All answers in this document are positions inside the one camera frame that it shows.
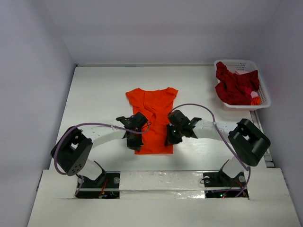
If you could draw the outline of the orange t shirt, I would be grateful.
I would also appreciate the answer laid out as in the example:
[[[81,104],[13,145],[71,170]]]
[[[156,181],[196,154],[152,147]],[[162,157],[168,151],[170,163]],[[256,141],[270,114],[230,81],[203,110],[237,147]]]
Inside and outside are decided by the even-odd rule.
[[[173,154],[172,146],[165,146],[169,124],[168,113],[173,109],[173,103],[178,90],[168,87],[163,90],[146,91],[141,88],[126,92],[133,113],[142,113],[149,122],[149,130],[142,135],[143,146],[136,150],[137,155]]]

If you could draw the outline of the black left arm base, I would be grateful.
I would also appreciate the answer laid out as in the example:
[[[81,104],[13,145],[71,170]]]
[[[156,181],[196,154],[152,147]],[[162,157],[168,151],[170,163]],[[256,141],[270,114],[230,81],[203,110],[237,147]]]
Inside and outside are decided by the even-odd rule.
[[[119,199],[120,172],[107,172],[103,182],[97,186],[92,180],[78,178],[75,197],[78,199]]]

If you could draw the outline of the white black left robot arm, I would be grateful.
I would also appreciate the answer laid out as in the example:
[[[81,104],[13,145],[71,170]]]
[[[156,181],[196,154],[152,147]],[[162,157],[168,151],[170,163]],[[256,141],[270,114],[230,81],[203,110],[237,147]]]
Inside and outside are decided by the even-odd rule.
[[[87,137],[80,127],[98,126],[94,139]],[[149,126],[147,118],[140,112],[130,117],[117,117],[112,124],[89,122],[69,127],[51,150],[55,170],[66,176],[78,176],[95,187],[106,180],[106,171],[96,162],[89,160],[92,149],[114,140],[126,140],[131,150],[139,151],[143,146],[143,127]]]

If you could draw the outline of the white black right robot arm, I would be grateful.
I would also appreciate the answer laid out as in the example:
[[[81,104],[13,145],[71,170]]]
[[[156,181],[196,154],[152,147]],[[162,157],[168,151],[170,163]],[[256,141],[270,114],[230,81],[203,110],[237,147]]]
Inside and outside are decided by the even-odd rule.
[[[271,145],[269,138],[245,118],[238,123],[211,122],[198,117],[189,120],[180,110],[175,110],[168,114],[168,120],[165,146],[179,144],[183,137],[225,143],[233,157],[209,180],[218,180],[225,187],[249,166],[256,167]]]

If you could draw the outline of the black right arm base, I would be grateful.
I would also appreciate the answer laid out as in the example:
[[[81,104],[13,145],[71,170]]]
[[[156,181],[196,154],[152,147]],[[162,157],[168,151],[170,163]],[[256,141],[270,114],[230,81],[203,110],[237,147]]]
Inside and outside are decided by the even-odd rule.
[[[204,172],[199,182],[205,187],[205,197],[210,198],[248,198],[248,190],[245,188],[243,192],[237,194],[244,188],[246,178],[243,172],[240,172],[234,178],[228,177],[222,171]]]

